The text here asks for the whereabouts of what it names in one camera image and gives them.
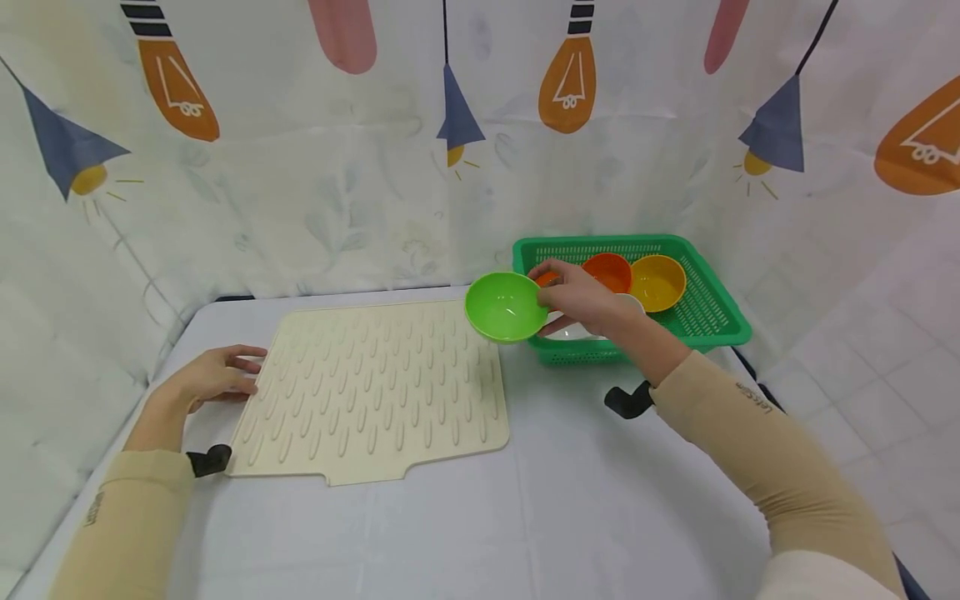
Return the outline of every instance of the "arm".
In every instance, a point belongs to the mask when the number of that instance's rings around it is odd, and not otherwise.
[[[635,307],[583,279],[578,267],[547,261],[531,276],[539,270],[564,277],[560,286],[541,290],[541,302],[579,316],[588,330],[623,349],[655,388],[660,417],[763,513],[775,556],[825,554],[905,596],[879,522],[796,422]]]
[[[147,399],[67,550],[52,600],[166,598],[193,488],[190,461],[180,454],[183,425],[207,400],[243,400],[256,392],[243,372],[260,367],[240,354],[264,356],[266,350],[208,350]]]

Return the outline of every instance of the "blue lamp shade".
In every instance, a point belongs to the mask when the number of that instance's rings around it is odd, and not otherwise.
[[[5,60],[0,59],[0,62],[7,67],[23,91],[43,163],[64,200],[70,194],[70,184],[83,170],[130,153],[126,148],[53,112],[20,82]]]
[[[756,112],[740,141],[757,158],[781,169],[804,171],[800,77],[794,75]]]
[[[446,97],[446,118],[440,127],[440,132],[437,133],[437,138],[446,140],[446,149],[450,151],[466,146],[470,142],[487,139],[480,131],[476,119],[473,118],[473,113],[467,106],[467,99],[460,91],[457,78],[453,76],[449,64],[444,65],[444,96]]]

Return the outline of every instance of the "basket rim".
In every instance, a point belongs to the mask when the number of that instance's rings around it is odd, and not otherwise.
[[[708,276],[712,280],[719,283],[715,286],[717,295],[719,296],[720,301],[729,309],[731,313],[730,316],[732,320],[736,323],[738,331],[734,333],[718,333],[711,335],[695,335],[695,336],[678,336],[682,342],[687,344],[691,348],[716,348],[720,346],[740,346],[746,344],[753,337],[754,329],[747,321],[746,317],[743,316],[743,313],[740,311],[739,305],[733,300],[733,297],[730,295],[730,292],[727,290],[727,286],[723,284],[720,278],[713,271],[713,268],[710,267],[707,260],[697,251],[696,247],[690,243],[686,238],[681,237],[673,233],[639,233],[635,235],[567,235],[567,236],[557,236],[557,237],[524,237],[516,240],[513,245],[513,267],[516,273],[526,275],[527,272],[523,270],[523,257],[522,250],[524,247],[530,244],[540,244],[544,242],[548,243],[564,243],[572,242],[582,244],[584,242],[591,242],[595,244],[604,244],[604,243],[616,243],[616,242],[643,242],[643,241],[671,241],[676,242],[684,247],[684,252],[689,256],[690,260],[694,262],[697,268],[701,271],[701,274]],[[610,351],[620,351],[616,344],[610,340],[547,340],[538,336],[534,336],[528,340],[531,346],[536,348],[538,351],[542,350],[544,352],[557,352],[561,351],[563,353],[585,353],[585,352],[610,352]]]

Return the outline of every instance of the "beige sleeve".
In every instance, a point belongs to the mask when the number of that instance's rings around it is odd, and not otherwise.
[[[118,454],[67,550],[51,600],[166,598],[192,489],[183,454]]]
[[[651,396],[660,417],[706,452],[760,509],[775,556],[821,552],[905,598],[880,523],[791,418],[699,352]]]

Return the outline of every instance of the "black clamp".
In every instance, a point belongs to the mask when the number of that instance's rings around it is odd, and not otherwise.
[[[233,454],[233,449],[230,446],[217,444],[211,446],[206,453],[187,452],[186,457],[190,459],[190,465],[193,467],[193,476],[200,479],[227,470],[231,454]]]
[[[624,419],[636,419],[654,404],[650,397],[650,382],[644,381],[632,394],[627,394],[620,388],[612,388],[604,396],[603,403]]]

